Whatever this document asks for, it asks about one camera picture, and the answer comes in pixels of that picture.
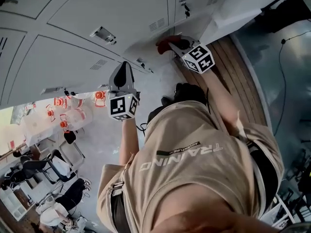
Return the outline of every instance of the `red object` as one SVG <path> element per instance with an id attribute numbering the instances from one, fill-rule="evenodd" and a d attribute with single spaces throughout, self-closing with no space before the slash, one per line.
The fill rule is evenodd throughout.
<path id="1" fill-rule="evenodd" d="M 63 106 L 65 109 L 67 109 L 67 99 L 54 98 L 54 105 L 55 106 Z"/>
<path id="2" fill-rule="evenodd" d="M 55 121 L 55 116 L 54 116 L 54 111 L 53 111 L 51 105 L 48 104 L 45 108 L 48 109 L 48 117 L 51 118 L 51 122 L 54 122 Z"/>
<path id="3" fill-rule="evenodd" d="M 60 127 L 61 128 L 64 128 L 64 127 L 67 127 L 68 126 L 68 123 L 66 122 L 66 121 L 62 121 L 61 123 L 60 123 Z"/>
<path id="4" fill-rule="evenodd" d="M 15 148 L 14 141 L 10 141 L 10 146 L 11 146 L 11 149 L 14 149 L 14 148 Z"/>
<path id="5" fill-rule="evenodd" d="M 95 107 L 106 107 L 105 101 L 106 101 L 106 92 L 105 91 L 97 91 L 95 93 Z M 102 100 L 104 102 L 104 105 L 98 105 L 97 100 Z"/>
<path id="6" fill-rule="evenodd" d="M 157 46 L 157 51 L 159 52 L 159 54 L 163 54 L 166 51 L 172 50 L 169 42 L 172 43 L 177 43 L 181 40 L 181 36 L 180 35 L 172 35 L 169 37 L 166 37 L 160 41 L 158 41 L 155 45 Z"/>

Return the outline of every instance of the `person sitting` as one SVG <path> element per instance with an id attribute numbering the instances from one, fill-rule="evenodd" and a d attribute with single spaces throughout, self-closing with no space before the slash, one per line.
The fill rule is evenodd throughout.
<path id="1" fill-rule="evenodd" d="M 42 205 L 37 207 L 36 211 L 41 214 L 40 223 L 37 225 L 31 223 L 35 233 L 46 233 L 48 227 L 57 226 L 60 223 L 69 223 L 73 225 L 73 221 L 67 218 L 68 211 L 73 209 L 80 203 L 83 191 L 90 191 L 91 182 L 86 178 L 77 179 L 64 195 L 55 200 L 47 197 Z"/>

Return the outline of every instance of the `beige t-shirt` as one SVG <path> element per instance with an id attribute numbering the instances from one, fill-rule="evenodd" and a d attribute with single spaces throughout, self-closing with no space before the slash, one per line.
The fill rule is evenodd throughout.
<path id="1" fill-rule="evenodd" d="M 267 127 L 248 124 L 244 131 L 264 147 L 279 180 L 283 163 Z M 207 108 L 196 101 L 175 103 L 148 124 L 145 146 L 131 166 L 105 165 L 99 188 L 97 214 L 116 232 L 110 208 L 112 185 L 124 181 L 123 197 L 131 232 L 149 232 L 161 199 L 173 189 L 200 184 L 220 195 L 232 209 L 257 216 L 258 192 L 246 144 L 216 129 Z"/>

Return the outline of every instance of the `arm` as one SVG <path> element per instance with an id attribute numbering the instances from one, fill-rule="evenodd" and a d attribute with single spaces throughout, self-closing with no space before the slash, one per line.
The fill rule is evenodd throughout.
<path id="1" fill-rule="evenodd" d="M 238 119 L 240 119 L 242 123 L 246 122 L 246 120 L 239 116 L 239 108 L 215 73 L 209 70 L 203 73 L 202 77 L 209 88 L 229 134 L 234 135 L 237 132 Z"/>
<path id="2" fill-rule="evenodd" d="M 135 119 L 128 119 L 122 122 L 122 139 L 120 147 L 119 164 L 125 165 L 132 154 L 135 156 L 139 151 L 138 135 Z"/>

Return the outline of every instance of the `vent grille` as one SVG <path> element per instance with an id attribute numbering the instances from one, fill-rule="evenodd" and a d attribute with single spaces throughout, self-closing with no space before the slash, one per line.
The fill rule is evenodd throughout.
<path id="1" fill-rule="evenodd" d="M 8 39 L 7 37 L 2 37 L 0 40 L 0 58 L 1 58 L 2 51 L 4 49 L 4 46 L 5 46 L 7 39 Z"/>
<path id="2" fill-rule="evenodd" d="M 217 3 L 218 0 L 208 0 L 206 6 Z"/>
<path id="3" fill-rule="evenodd" d="M 106 63 L 107 63 L 106 60 L 99 60 L 96 64 L 103 66 L 103 65 L 105 65 Z"/>
<path id="4" fill-rule="evenodd" d="M 157 21 L 157 26 L 160 28 L 164 25 L 164 18 L 160 19 L 159 21 Z"/>
<path id="5" fill-rule="evenodd" d="M 157 29 L 156 23 L 154 22 L 153 24 L 150 24 L 150 25 L 149 25 L 149 29 L 150 29 L 150 31 L 156 30 L 156 29 Z"/>
<path id="6" fill-rule="evenodd" d="M 164 18 L 162 18 L 162 19 L 158 20 L 157 22 L 154 22 L 154 23 L 150 24 L 149 25 L 149 29 L 150 29 L 150 31 L 154 31 L 157 28 L 160 28 L 160 27 L 164 26 L 164 24 L 165 24 L 165 20 L 164 20 Z"/>
<path id="7" fill-rule="evenodd" d="M 213 1 L 213 4 L 215 4 L 215 3 L 217 3 L 217 2 L 218 2 L 218 0 L 214 0 L 214 1 Z"/>
<path id="8" fill-rule="evenodd" d="M 106 60 L 99 60 L 94 66 L 92 66 L 91 70 L 99 70 L 103 65 L 107 63 Z"/>

